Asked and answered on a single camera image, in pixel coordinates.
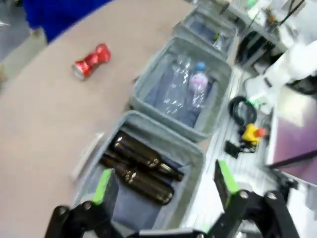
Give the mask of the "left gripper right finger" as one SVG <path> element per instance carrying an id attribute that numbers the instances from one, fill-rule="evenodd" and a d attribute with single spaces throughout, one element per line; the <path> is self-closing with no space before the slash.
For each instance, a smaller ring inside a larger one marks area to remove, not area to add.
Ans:
<path id="1" fill-rule="evenodd" d="M 243 221 L 253 223 L 261 238 L 298 238 L 283 194 L 269 190 L 263 196 L 240 189 L 225 161 L 216 160 L 214 183 L 224 208 L 206 238 L 234 238 Z"/>

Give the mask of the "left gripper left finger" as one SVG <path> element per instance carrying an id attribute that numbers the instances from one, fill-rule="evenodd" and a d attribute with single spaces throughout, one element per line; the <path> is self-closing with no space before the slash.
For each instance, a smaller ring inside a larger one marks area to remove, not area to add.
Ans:
<path id="1" fill-rule="evenodd" d="M 114 170 L 104 170 L 92 200 L 74 208 L 65 205 L 54 208 L 46 238 L 83 238 L 86 232 L 94 232 L 97 238 L 122 238 L 111 224 L 118 191 Z"/>

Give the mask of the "brown glass bottle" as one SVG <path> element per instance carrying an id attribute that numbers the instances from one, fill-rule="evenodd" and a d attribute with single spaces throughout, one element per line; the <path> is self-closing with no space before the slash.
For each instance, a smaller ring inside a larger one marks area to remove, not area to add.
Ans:
<path id="1" fill-rule="evenodd" d="M 110 155 L 103 155 L 99 163 L 113 168 L 124 184 L 158 204 L 167 205 L 174 196 L 173 187 L 163 180 Z"/>
<path id="2" fill-rule="evenodd" d="M 176 181 L 182 181 L 184 178 L 184 174 L 166 162 L 157 151 L 122 130 L 113 138 L 111 147 L 121 156 L 142 165 L 147 170 L 156 171 Z"/>

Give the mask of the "clear bottle with pink label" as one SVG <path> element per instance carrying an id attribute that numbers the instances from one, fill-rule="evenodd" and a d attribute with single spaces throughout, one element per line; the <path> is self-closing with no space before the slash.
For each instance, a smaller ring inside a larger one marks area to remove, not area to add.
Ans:
<path id="1" fill-rule="evenodd" d="M 206 74 L 206 64 L 198 62 L 188 83 L 187 105 L 189 110 L 199 112 L 205 104 L 208 94 L 209 79 Z"/>

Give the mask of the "clear plastic bottle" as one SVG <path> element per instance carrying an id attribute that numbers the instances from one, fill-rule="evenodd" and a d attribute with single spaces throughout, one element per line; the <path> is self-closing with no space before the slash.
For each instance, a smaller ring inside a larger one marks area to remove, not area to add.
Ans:
<path id="1" fill-rule="evenodd" d="M 177 118 L 184 106 L 192 59 L 188 55 L 179 55 L 171 66 L 172 77 L 163 98 L 161 111 Z"/>

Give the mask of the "silvery waste piece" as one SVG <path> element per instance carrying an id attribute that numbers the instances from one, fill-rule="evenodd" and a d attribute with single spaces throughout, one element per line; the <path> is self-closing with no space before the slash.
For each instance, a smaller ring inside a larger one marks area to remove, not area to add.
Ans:
<path id="1" fill-rule="evenodd" d="M 213 47 L 219 51 L 225 52 L 229 46 L 230 38 L 223 32 L 216 33 Z"/>

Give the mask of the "grey fabric basket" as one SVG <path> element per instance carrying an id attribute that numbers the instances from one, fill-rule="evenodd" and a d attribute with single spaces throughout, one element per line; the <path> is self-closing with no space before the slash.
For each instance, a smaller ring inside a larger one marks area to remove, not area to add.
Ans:
<path id="1" fill-rule="evenodd" d="M 225 52 L 213 47 L 215 35 L 220 32 L 225 33 L 230 38 L 229 46 Z M 237 28 L 216 10 L 199 5 L 175 25 L 173 34 L 209 49 L 223 60 L 227 60 L 232 52 Z"/>
<path id="2" fill-rule="evenodd" d="M 206 64 L 209 86 L 204 107 L 199 112 L 194 112 L 187 105 L 187 84 L 184 106 L 177 118 L 173 118 L 161 111 L 161 105 L 172 77 L 171 66 L 179 55 L 188 55 L 192 59 L 188 83 L 196 64 L 201 61 Z M 213 51 L 184 38 L 174 37 L 153 57 L 137 78 L 130 105 L 198 143 L 210 137 L 216 128 L 221 107 L 228 96 L 231 76 L 230 65 Z"/>
<path id="3" fill-rule="evenodd" d="M 171 202 L 165 206 L 150 201 L 119 182 L 112 220 L 135 231 L 179 227 L 192 204 L 192 196 L 197 192 L 205 156 L 195 143 L 137 111 L 125 113 L 112 132 L 100 140 L 101 145 L 93 153 L 85 171 L 79 177 L 73 206 L 90 197 L 97 188 L 105 169 L 99 164 L 99 159 L 119 130 L 158 151 L 165 160 L 176 165 L 184 173 L 184 179 L 171 183 L 175 194 Z"/>

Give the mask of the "crushed red can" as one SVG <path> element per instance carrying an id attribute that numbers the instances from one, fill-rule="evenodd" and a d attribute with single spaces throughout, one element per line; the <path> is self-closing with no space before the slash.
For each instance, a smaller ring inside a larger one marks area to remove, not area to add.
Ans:
<path id="1" fill-rule="evenodd" d="M 111 59 L 111 51 L 107 44 L 102 43 L 86 55 L 83 59 L 76 61 L 72 66 L 74 75 L 81 80 L 90 77 L 91 74 L 101 64 L 109 62 Z"/>

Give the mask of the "small black box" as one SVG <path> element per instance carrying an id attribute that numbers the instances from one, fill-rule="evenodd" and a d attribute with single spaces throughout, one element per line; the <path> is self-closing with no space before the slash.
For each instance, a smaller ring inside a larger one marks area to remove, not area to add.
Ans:
<path id="1" fill-rule="evenodd" d="M 231 157 L 238 159 L 240 148 L 235 144 L 231 143 L 230 141 L 225 142 L 224 151 Z"/>

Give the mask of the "yellow emergency stop button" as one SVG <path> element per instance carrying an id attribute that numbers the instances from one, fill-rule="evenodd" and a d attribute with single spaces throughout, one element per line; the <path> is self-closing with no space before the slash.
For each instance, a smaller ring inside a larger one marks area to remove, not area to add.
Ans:
<path id="1" fill-rule="evenodd" d="M 250 143 L 252 146 L 257 146 L 260 138 L 266 135 L 266 130 L 263 127 L 256 127 L 250 123 L 246 125 L 245 131 L 243 132 L 241 139 L 244 142 Z"/>

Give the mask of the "purple flat screen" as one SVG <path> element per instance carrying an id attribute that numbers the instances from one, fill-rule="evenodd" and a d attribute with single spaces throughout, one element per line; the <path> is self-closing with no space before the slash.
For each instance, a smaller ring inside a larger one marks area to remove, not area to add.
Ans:
<path id="1" fill-rule="evenodd" d="M 275 101 L 265 164 L 317 186 L 317 99 L 283 87 Z"/>

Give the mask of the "black equipment box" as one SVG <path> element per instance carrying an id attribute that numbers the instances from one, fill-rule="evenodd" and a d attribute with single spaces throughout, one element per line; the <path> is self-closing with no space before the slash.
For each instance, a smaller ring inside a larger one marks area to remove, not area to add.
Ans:
<path id="1" fill-rule="evenodd" d="M 274 47 L 271 41 L 256 31 L 251 31 L 239 43 L 235 64 L 252 76 L 256 76 L 258 73 L 254 69 L 254 64 Z"/>

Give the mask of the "person in blue hoodie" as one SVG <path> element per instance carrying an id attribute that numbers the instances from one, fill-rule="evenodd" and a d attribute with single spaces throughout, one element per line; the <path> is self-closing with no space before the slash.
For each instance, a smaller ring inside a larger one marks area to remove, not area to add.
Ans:
<path id="1" fill-rule="evenodd" d="M 50 44 L 68 28 L 116 0 L 23 0 L 26 20 L 33 31 L 42 29 Z"/>

